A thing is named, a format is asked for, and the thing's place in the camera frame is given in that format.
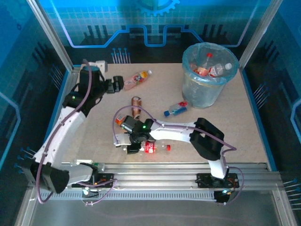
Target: orange juice bottle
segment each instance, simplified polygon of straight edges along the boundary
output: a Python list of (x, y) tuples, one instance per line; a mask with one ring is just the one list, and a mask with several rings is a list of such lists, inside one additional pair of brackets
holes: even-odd
[(138, 84), (146, 81), (148, 79), (149, 75), (151, 75), (151, 70), (137, 72), (134, 75), (132, 75), (131, 77), (124, 80), (123, 88), (125, 90), (129, 90), (129, 89), (133, 88), (135, 85), (138, 85)]

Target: white bottle cap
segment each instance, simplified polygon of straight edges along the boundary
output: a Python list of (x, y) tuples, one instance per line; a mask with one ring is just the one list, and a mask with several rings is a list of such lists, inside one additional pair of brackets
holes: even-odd
[(232, 64), (231, 63), (227, 63), (225, 65), (226, 70), (230, 70), (232, 68)]

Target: metal pin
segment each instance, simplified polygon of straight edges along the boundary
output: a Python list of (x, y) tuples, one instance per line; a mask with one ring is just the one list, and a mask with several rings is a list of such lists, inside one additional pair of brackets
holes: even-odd
[(54, 75), (53, 75), (52, 73), (49, 73), (48, 75), (49, 75), (49, 76), (52, 78), (52, 80), (60, 87), (60, 83), (58, 82), (57, 79), (55, 79)]
[(27, 147), (26, 150), (27, 150), (27, 151), (31, 151), (31, 152), (33, 152), (33, 153), (36, 153), (34, 150), (30, 149), (30, 147)]
[(60, 82), (53, 75), (51, 76), (51, 78), (52, 78), (52, 81), (55, 82), (55, 84), (60, 88), (61, 87)]
[(20, 151), (21, 151), (21, 152), (25, 152), (25, 153), (27, 153), (27, 154), (29, 154), (29, 155), (33, 156), (33, 154), (32, 154), (32, 153), (29, 153), (29, 152), (25, 151), (25, 150), (24, 150), (22, 147), (21, 147)]
[(24, 158), (22, 158), (20, 155), (17, 156), (18, 160), (24, 160)]
[(125, 53), (122, 53), (122, 57), (123, 57), (123, 63), (125, 64), (126, 63), (126, 59), (124, 58), (124, 54)]
[(24, 155), (24, 158), (32, 159), (32, 157), (28, 156), (27, 154)]
[(53, 75), (55, 75), (55, 77), (57, 78), (58, 81), (62, 82), (62, 78), (61, 75), (57, 72), (57, 70), (55, 70), (53, 67), (51, 68), (51, 71), (53, 73)]
[(128, 55), (128, 61), (129, 61), (129, 64), (131, 63), (131, 57), (130, 57), (130, 53), (127, 53), (127, 55)]
[(52, 79), (51, 82), (55, 85), (55, 87), (57, 87), (57, 89), (60, 89), (60, 86), (57, 84), (56, 81), (54, 81), (54, 80)]
[(121, 55), (121, 48), (118, 48), (118, 50), (119, 50), (120, 57), (121, 57), (121, 56), (122, 56), (122, 55)]
[(261, 107), (264, 106), (265, 103), (267, 103), (267, 100), (265, 100), (265, 101), (258, 107), (258, 110), (261, 109)]
[(301, 192), (301, 189), (300, 187), (297, 187), (295, 190), (286, 191), (286, 193), (294, 192), (294, 191)]
[(117, 57), (116, 57), (116, 52), (115, 52), (115, 50), (116, 50), (116, 49), (115, 49), (115, 48), (113, 48), (112, 50), (114, 51), (115, 60), (116, 60), (116, 63), (117, 63)]
[(285, 188), (288, 188), (288, 187), (294, 187), (294, 186), (298, 186), (298, 185), (301, 185), (301, 184), (295, 184), (295, 185), (287, 186), (287, 187), (285, 187)]
[(63, 75), (63, 73), (58, 69), (58, 66), (55, 66), (54, 64), (53, 64), (53, 66), (55, 67), (56, 71), (57, 71), (57, 72), (61, 75), (61, 77), (63, 78), (64, 75)]
[(289, 199), (289, 201), (296, 201), (296, 200), (301, 200), (301, 197), (299, 199)]
[(117, 55), (118, 63), (120, 64), (119, 53), (116, 53), (116, 55)]
[(263, 94), (264, 94), (264, 90), (263, 89), (261, 91), (258, 91), (258, 93), (256, 93), (255, 96), (254, 96), (254, 100), (256, 101), (258, 99), (258, 97), (260, 95), (263, 95)]
[(253, 93), (253, 95), (257, 95), (257, 93), (266, 85), (267, 83), (265, 82), (260, 89), (255, 90), (255, 92)]
[(256, 100), (256, 105), (258, 106), (259, 104), (261, 104), (261, 102), (263, 100), (265, 100), (265, 98), (267, 97), (267, 95), (262, 96), (260, 99)]
[(286, 184), (289, 184), (289, 183), (292, 183), (292, 182), (297, 183), (297, 179), (294, 178), (293, 180), (288, 181), (288, 182), (284, 182), (283, 184), (286, 185)]
[(288, 195), (287, 197), (290, 197), (290, 196), (296, 196), (296, 195), (301, 195), (301, 193), (298, 193), (298, 194), (290, 194), (290, 195)]
[(262, 86), (262, 84), (259, 85), (259, 87), (254, 91), (253, 95), (259, 90), (259, 88)]
[(112, 55), (113, 62), (115, 63), (114, 53), (111, 53), (111, 55)]
[(14, 164), (14, 167), (15, 167), (15, 168), (21, 168), (21, 166), (19, 166), (18, 163), (15, 163), (15, 164)]
[(265, 92), (268, 91), (268, 88), (266, 88), (265, 90), (262, 91), (262, 93), (258, 96), (255, 97), (255, 101), (258, 101), (259, 98), (262, 97), (263, 94), (265, 94)]
[(263, 99), (261, 99), (260, 101), (258, 101), (257, 105), (259, 106), (264, 100), (266, 100), (268, 98), (268, 96), (269, 96), (269, 93)]
[(124, 52), (126, 53), (126, 59), (127, 59), (127, 48), (123, 48)]
[(60, 90), (60, 88), (58, 87), (58, 85), (56, 85), (56, 83), (52, 80), (51, 81), (53, 84), (54, 84), (54, 86), (58, 89), (58, 90)]

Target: blue bottle cap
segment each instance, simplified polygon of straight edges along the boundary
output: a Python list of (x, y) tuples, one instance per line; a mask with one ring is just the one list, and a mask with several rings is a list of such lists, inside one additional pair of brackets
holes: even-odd
[(165, 117), (169, 116), (170, 115), (169, 111), (164, 111), (164, 115)]

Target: aluminum frame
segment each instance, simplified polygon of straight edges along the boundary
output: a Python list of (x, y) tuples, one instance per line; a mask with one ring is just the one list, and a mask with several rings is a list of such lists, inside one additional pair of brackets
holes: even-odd
[[(265, 163), (238, 163), (230, 164), (241, 168), (245, 176), (245, 191), (272, 191), (275, 198), (275, 209), (277, 209), (281, 222), (284, 226), (296, 226), (296, 220), (290, 208), (288, 198), (281, 181), (279, 172), (268, 171)], [(106, 164), (105, 170), (99, 168), (100, 172), (114, 173), (118, 179), (116, 189), (126, 193), (140, 193), (155, 191), (161, 193), (206, 192), (218, 189), (198, 188), (194, 182), (197, 173), (210, 173), (208, 163), (120, 163)], [(66, 188), (67, 193), (79, 193), (82, 188)], [(64, 196), (60, 200), (74, 200), (74, 196)], [(35, 188), (29, 188), (25, 194), (22, 206), (17, 217), (15, 226), (30, 225), (31, 217), (37, 204)]]
[(253, 52), (255, 51), (258, 43), (262, 39), (263, 35), (268, 29), (269, 24), (273, 20), (275, 14), (277, 13), (283, 0), (272, 0), (264, 12), (259, 25), (257, 26), (252, 38), (250, 39), (246, 49), (244, 50), (243, 55), (239, 60), (239, 69), (242, 71), (249, 59), (251, 58)]
[(73, 70), (73, 63), (68, 56), (61, 40), (59, 39), (58, 35), (56, 34), (52, 24), (50, 23), (43, 7), (37, 0), (27, 0), (30, 8), (32, 9), (34, 15), (36, 16), (38, 22), (42, 26), (44, 32), (46, 33), (48, 39), (50, 40), (51, 44), (55, 48), (58, 56), (60, 57), (62, 63), (66, 67), (69, 72)]

